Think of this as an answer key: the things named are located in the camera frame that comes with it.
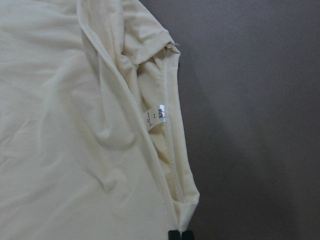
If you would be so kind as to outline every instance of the garment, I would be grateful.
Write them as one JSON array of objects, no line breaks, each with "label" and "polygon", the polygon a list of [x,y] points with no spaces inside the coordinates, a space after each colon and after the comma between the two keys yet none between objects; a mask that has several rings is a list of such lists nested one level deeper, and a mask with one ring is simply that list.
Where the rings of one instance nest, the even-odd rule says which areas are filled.
[{"label": "garment", "polygon": [[[199,192],[179,57],[137,0],[0,2],[2,240],[165,240],[187,229]],[[165,121],[148,131],[152,109]]]}]

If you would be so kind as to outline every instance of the white label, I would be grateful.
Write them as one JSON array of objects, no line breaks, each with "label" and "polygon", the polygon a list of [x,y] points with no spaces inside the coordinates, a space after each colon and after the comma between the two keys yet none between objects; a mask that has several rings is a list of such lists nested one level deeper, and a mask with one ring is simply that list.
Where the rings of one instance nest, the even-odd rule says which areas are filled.
[{"label": "white label", "polygon": [[165,105],[157,105],[143,114],[144,122],[148,131],[158,124],[166,121]]}]

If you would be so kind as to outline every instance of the dark gray table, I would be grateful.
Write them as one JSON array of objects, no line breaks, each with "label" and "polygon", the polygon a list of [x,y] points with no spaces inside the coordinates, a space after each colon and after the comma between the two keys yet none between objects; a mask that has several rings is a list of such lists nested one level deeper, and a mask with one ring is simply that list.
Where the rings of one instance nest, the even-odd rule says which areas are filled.
[{"label": "dark gray table", "polygon": [[180,44],[197,240],[320,239],[320,1],[141,0]]}]

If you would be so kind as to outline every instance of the cloth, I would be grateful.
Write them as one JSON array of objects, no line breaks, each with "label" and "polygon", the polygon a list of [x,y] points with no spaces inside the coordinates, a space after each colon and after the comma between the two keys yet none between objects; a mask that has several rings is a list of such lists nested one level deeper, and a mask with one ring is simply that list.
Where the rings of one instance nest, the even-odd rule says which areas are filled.
[{"label": "cloth", "polygon": [[[199,192],[169,32],[137,0],[0,1],[0,238],[165,240]],[[163,105],[149,131],[144,112]]]}]

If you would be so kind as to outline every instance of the care label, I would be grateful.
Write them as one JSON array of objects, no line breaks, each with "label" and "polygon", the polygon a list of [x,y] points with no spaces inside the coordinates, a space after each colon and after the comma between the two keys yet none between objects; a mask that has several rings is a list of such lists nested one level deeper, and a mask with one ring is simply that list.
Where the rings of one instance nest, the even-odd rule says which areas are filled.
[{"label": "care label", "polygon": [[165,105],[157,105],[150,108],[144,112],[143,118],[148,131],[158,124],[164,123],[166,121]]}]

